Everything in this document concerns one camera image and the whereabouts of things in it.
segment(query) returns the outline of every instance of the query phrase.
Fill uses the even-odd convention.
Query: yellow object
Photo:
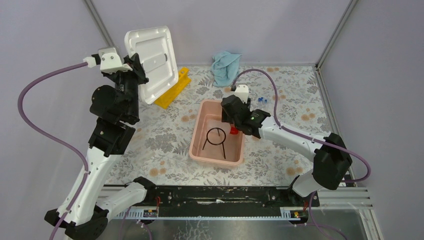
[[[188,72],[189,69],[187,67],[181,68],[178,72],[178,82],[162,94],[162,96],[156,99],[154,103],[163,109],[167,109],[167,107],[183,91],[187,84],[192,81],[188,76]]]

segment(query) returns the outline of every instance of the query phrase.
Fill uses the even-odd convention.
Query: red wire
[[[308,201],[305,201],[303,204],[303,211],[306,211],[306,209],[308,208],[308,205],[309,205]]]
[[[159,204],[161,204],[161,197],[157,196],[156,197],[156,216],[159,215],[159,212],[158,212]]]

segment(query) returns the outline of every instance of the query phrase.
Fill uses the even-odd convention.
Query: blue cloth
[[[215,87],[228,87],[236,78],[239,72],[239,62],[241,54],[231,54],[222,51],[213,56],[214,63],[210,67],[215,78],[213,85]]]

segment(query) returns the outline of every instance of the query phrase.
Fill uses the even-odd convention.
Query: pink plastic basin
[[[243,162],[245,136],[242,132],[230,134],[231,126],[229,123],[221,122],[221,114],[220,100],[205,99],[200,103],[188,154],[190,158],[203,165],[232,168]],[[221,128],[226,134],[226,139],[223,142],[225,158],[221,144],[213,145],[209,142],[205,144],[206,134],[211,128]],[[210,131],[208,138],[212,143],[218,144],[222,142],[224,135],[222,131],[213,129]]]

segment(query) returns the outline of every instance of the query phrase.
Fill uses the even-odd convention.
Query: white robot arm
[[[88,141],[88,176],[71,209],[71,199],[86,171],[81,169],[69,195],[57,209],[48,211],[44,219],[55,226],[65,214],[61,228],[74,240],[96,239],[106,228],[108,221],[123,210],[142,202],[147,194],[144,186],[132,182],[125,189],[97,202],[107,175],[122,156],[135,132],[139,119],[139,85],[146,78],[138,54],[124,57],[122,62],[115,47],[100,49],[98,54],[87,57],[89,67],[100,65],[103,76],[115,83],[115,87],[103,85],[92,95],[90,112],[98,116],[97,125]]]
[[[278,126],[268,112],[250,111],[249,88],[239,85],[233,95],[222,99],[222,121],[234,126],[246,135],[267,139],[284,145],[313,162],[313,169],[295,178],[290,188],[299,196],[306,197],[321,188],[336,190],[352,164],[351,157],[340,150],[290,133]],[[312,139],[346,148],[342,138],[330,133],[328,136],[312,134],[295,127],[284,125],[296,133]]]

